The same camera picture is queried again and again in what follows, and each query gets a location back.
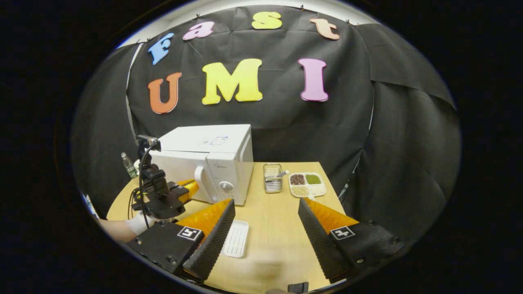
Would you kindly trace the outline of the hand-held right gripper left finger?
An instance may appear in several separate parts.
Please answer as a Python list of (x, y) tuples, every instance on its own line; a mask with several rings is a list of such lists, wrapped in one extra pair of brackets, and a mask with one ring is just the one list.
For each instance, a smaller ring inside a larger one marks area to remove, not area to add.
[(165, 272), (203, 282), (217, 262), (234, 218), (234, 200), (226, 199), (177, 222), (152, 225), (127, 247)]

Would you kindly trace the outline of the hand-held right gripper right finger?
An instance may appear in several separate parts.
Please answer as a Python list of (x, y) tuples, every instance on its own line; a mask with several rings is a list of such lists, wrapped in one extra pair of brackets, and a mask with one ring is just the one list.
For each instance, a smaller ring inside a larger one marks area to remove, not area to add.
[(308, 198), (299, 200), (298, 214), (320, 267), (331, 283), (368, 275), (405, 247), (399, 237), (384, 227), (359, 222)]

